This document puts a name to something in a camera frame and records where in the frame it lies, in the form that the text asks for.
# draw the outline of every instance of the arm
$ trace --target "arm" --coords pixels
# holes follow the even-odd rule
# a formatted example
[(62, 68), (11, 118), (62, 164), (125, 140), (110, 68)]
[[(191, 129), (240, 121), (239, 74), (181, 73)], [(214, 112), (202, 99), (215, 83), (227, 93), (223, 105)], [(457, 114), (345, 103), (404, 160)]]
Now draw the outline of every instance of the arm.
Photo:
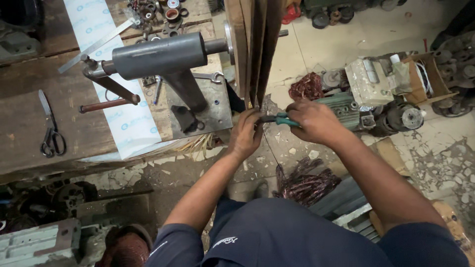
[(258, 118), (255, 110), (241, 113), (239, 122), (232, 130), (226, 154), (180, 199), (163, 225), (181, 223), (193, 227), (199, 233), (203, 231), (232, 175), (261, 143), (262, 125), (254, 130)]
[(409, 222), (446, 227), (430, 201), (346, 129), (326, 105), (304, 99), (290, 104), (287, 112), (301, 125), (292, 127), (293, 134), (304, 141), (326, 145), (340, 157), (385, 231)]

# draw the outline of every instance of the man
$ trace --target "man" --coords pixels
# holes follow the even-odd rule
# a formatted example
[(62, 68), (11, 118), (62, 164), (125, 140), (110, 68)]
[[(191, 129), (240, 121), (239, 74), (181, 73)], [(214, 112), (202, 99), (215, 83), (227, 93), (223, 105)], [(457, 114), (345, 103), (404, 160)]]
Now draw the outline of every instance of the man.
[[(381, 241), (373, 244), (291, 200), (246, 204), (222, 198), (233, 173), (261, 142), (262, 126), (254, 126), (258, 113), (247, 110), (233, 128), (226, 154), (171, 211), (147, 267), (468, 266), (429, 200), (344, 128), (327, 106), (301, 100), (286, 111), (301, 126), (291, 127), (293, 134), (340, 157), (383, 224)], [(200, 237), (215, 207), (204, 255)]]

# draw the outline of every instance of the wrench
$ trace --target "wrench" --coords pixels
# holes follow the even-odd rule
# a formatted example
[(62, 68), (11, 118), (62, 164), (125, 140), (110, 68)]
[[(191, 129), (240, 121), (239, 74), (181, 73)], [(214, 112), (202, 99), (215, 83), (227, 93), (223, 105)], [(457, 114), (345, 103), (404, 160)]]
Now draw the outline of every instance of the wrench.
[(221, 81), (216, 79), (218, 75), (224, 77), (224, 74), (220, 71), (213, 72), (213, 73), (193, 73), (193, 77), (195, 78), (210, 79), (215, 84), (221, 84)]

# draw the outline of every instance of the shirt logo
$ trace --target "shirt logo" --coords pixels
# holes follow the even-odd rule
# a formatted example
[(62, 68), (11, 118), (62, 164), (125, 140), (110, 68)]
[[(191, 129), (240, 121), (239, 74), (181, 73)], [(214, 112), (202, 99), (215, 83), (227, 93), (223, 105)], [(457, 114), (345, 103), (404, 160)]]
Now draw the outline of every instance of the shirt logo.
[(238, 238), (237, 237), (231, 237), (231, 238), (225, 238), (225, 239), (221, 239), (220, 241), (218, 241), (216, 244), (214, 244), (214, 246), (212, 248), (214, 248), (215, 246), (221, 244), (221, 243), (224, 243), (224, 244), (229, 244), (229, 243), (234, 243), (234, 241), (236, 241)]
[(165, 242), (163, 242), (161, 245), (159, 245), (158, 248), (156, 248), (152, 253), (150, 253), (149, 257), (150, 257), (153, 253), (155, 253), (155, 251), (157, 251), (161, 246), (165, 245), (166, 243), (168, 243), (168, 241), (165, 241)]

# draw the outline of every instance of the scissors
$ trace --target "scissors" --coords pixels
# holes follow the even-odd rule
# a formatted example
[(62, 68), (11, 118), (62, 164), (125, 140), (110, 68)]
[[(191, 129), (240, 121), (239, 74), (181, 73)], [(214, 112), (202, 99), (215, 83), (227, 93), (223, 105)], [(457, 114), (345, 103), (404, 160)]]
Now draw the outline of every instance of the scissors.
[(43, 143), (41, 143), (40, 151), (45, 155), (47, 158), (53, 157), (55, 154), (58, 156), (63, 155), (66, 152), (66, 142), (64, 137), (58, 133), (56, 121), (51, 112), (51, 108), (48, 104), (48, 100), (46, 99), (45, 93), (43, 90), (38, 91), (39, 100), (41, 101), (41, 105), (46, 113), (46, 124), (48, 129), (46, 130), (45, 139)]
[(258, 123), (276, 123), (277, 125), (279, 124), (287, 124), (289, 126), (300, 126), (298, 122), (294, 122), (290, 119), (287, 119), (287, 113), (285, 112), (279, 112), (277, 115), (268, 115), (268, 116), (262, 116), (259, 118), (259, 120), (256, 122)]

